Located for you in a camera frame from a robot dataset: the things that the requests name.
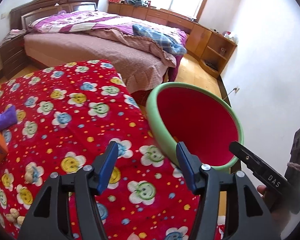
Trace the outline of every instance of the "nightstand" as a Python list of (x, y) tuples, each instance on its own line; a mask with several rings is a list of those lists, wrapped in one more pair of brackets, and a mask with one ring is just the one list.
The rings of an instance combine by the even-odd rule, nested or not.
[(23, 36), (24, 34), (18, 35), (0, 45), (3, 73), (8, 80), (28, 64), (28, 58), (24, 50)]

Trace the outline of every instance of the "smiley face flower pattern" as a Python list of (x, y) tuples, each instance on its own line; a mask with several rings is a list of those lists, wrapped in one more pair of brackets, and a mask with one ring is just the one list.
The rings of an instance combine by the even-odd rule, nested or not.
[[(107, 189), (96, 197), (107, 236), (186, 240), (199, 198), (156, 146), (109, 61), (47, 68), (2, 84), (0, 91), (0, 113), (14, 105), (17, 115), (17, 123), (2, 131), (9, 152), (0, 164), (0, 223), (6, 232), (18, 238), (19, 228), (5, 215), (16, 208), (25, 216), (52, 172), (74, 174), (114, 141), (118, 159)], [(81, 240), (75, 193), (69, 212), (73, 237)]]

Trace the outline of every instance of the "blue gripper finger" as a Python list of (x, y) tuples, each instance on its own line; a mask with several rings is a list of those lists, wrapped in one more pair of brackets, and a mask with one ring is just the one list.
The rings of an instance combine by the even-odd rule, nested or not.
[(102, 194), (109, 184), (114, 165), (118, 159), (118, 153), (118, 144), (114, 141), (111, 141), (106, 148), (105, 153), (99, 155), (93, 161), (94, 173), (99, 182), (97, 186), (99, 195)]
[(202, 179), (200, 175), (200, 166), (202, 162), (196, 155), (192, 155), (184, 142), (179, 142), (176, 148), (177, 159), (179, 162), (180, 169), (183, 177), (185, 178), (188, 189), (196, 194), (198, 187), (197, 183)]

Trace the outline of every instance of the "drawer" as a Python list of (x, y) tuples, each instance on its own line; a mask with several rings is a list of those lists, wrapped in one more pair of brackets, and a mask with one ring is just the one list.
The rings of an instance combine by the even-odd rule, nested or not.
[(181, 17), (174, 16), (174, 15), (169, 15), (168, 21), (169, 22), (173, 22), (175, 24), (179, 24), (179, 25), (181, 25), (183, 27), (186, 27), (186, 28), (188, 28), (190, 30), (192, 30), (193, 26), (194, 26), (193, 22), (191, 22), (191, 21), (189, 21), (187, 19), (182, 19)]
[(167, 13), (155, 9), (149, 9), (147, 15), (164, 19), (164, 20), (168, 20), (168, 16), (169, 16)]
[(27, 61), (27, 56), (24, 50), (19, 51), (17, 54), (13, 55), (11, 58), (6, 60), (3, 63), (3, 71), (4, 73), (9, 73), (16, 67), (18, 67), (20, 64)]
[(2, 62), (5, 62), (19, 51), (23, 50), (24, 40), (23, 36), (16, 38), (13, 41), (8, 41), (0, 47), (0, 56)]
[(167, 25), (167, 23), (168, 23), (167, 20), (157, 18), (157, 17), (153, 17), (153, 16), (149, 16), (149, 15), (147, 15), (146, 21), (161, 24), (161, 25)]
[(3, 70), (3, 74), (6, 77), (6, 79), (9, 80), (9, 79), (13, 78), (16, 74), (18, 74), (21, 70), (26, 68), (27, 65), (28, 65), (28, 60), (25, 61), (25, 62), (20, 63), (14, 69)]

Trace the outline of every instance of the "blue plaid cloth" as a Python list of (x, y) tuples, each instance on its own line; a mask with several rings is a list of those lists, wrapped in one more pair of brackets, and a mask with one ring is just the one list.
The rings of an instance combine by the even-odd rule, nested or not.
[(139, 24), (134, 24), (132, 26), (132, 29), (133, 35), (149, 37), (153, 39), (163, 48), (163, 50), (172, 55), (183, 56), (187, 53), (186, 48), (179, 44), (174, 38), (170, 37), (169, 35), (160, 33), (158, 31), (144, 27)]

